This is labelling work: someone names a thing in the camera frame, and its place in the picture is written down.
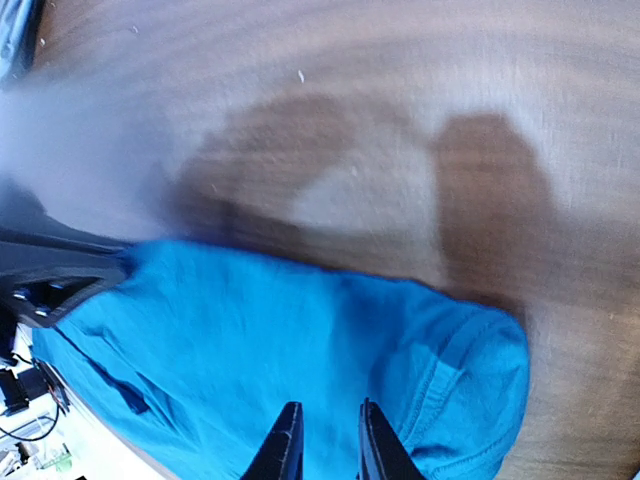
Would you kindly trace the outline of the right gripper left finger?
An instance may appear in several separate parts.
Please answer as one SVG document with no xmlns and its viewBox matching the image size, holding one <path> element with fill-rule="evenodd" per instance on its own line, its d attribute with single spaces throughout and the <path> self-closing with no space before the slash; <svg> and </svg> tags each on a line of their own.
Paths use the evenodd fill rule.
<svg viewBox="0 0 640 480">
<path fill-rule="evenodd" d="M 303 406 L 287 402 L 241 480 L 301 480 L 303 453 Z"/>
</svg>

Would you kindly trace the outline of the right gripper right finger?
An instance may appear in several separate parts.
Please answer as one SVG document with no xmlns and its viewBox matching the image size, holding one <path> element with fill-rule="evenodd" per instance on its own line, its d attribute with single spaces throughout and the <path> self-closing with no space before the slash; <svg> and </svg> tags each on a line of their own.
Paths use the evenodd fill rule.
<svg viewBox="0 0 640 480">
<path fill-rule="evenodd" d="M 359 414 L 359 472 L 363 480 L 424 480 L 380 406 L 366 398 Z"/>
</svg>

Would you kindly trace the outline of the blue garment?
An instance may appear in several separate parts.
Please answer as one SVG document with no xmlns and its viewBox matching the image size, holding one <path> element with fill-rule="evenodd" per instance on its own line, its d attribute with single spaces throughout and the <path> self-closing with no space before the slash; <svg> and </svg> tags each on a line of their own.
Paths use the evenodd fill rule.
<svg viewBox="0 0 640 480">
<path fill-rule="evenodd" d="M 182 479 L 236 479 L 283 405 L 304 408 L 304 473 L 351 479 L 378 403 L 420 472 L 491 479 L 526 411 L 511 316 L 409 280 L 194 243 L 125 255 L 131 276 L 33 334 L 119 435 Z"/>
</svg>

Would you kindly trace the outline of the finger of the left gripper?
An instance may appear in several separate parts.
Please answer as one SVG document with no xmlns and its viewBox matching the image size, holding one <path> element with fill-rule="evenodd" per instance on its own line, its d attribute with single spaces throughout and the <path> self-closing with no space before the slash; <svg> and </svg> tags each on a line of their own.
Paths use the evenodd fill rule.
<svg viewBox="0 0 640 480">
<path fill-rule="evenodd" d="M 130 267 L 120 254 L 127 242 L 62 228 L 1 228 L 1 277 L 71 274 L 126 278 Z"/>
<path fill-rule="evenodd" d="M 119 282 L 119 274 L 12 275 L 9 313 L 18 323 L 50 328 L 82 303 Z"/>
</svg>

